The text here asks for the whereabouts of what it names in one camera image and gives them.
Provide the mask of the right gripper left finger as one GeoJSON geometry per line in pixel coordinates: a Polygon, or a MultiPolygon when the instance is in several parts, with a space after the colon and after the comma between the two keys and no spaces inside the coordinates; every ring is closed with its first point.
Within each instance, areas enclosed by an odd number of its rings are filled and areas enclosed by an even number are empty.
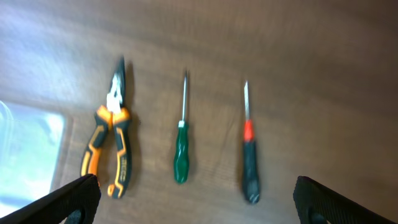
{"type": "Polygon", "coordinates": [[[1,218],[1,223],[92,224],[100,202],[97,176],[86,174],[1,218]]]}

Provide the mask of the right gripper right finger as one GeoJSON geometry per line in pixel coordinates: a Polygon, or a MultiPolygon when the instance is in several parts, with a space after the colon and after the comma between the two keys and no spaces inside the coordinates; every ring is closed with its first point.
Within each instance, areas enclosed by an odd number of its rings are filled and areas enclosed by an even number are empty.
{"type": "Polygon", "coordinates": [[[293,198],[301,224],[395,224],[307,176],[297,178],[293,198]]]}

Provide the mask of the green handled screwdriver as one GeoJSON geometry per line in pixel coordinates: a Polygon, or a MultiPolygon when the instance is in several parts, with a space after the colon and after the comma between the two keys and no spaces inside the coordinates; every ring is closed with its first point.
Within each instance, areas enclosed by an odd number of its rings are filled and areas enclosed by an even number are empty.
{"type": "Polygon", "coordinates": [[[178,122],[177,138],[176,138],[176,150],[174,156],[174,179],[176,183],[183,184],[187,181],[189,173],[189,156],[188,156],[188,123],[186,122],[186,109],[187,109],[187,82],[188,82],[188,71],[184,72],[183,79],[183,94],[182,94],[182,117],[178,122]]]}

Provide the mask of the black red screwdriver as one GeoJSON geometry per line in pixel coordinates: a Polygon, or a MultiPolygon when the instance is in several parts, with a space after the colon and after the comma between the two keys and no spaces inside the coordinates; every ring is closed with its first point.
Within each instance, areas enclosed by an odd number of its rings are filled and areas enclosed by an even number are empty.
{"type": "Polygon", "coordinates": [[[243,194],[250,204],[258,203],[260,199],[260,180],[257,169],[256,140],[253,121],[250,117],[249,85],[244,84],[244,129],[243,129],[243,194]]]}

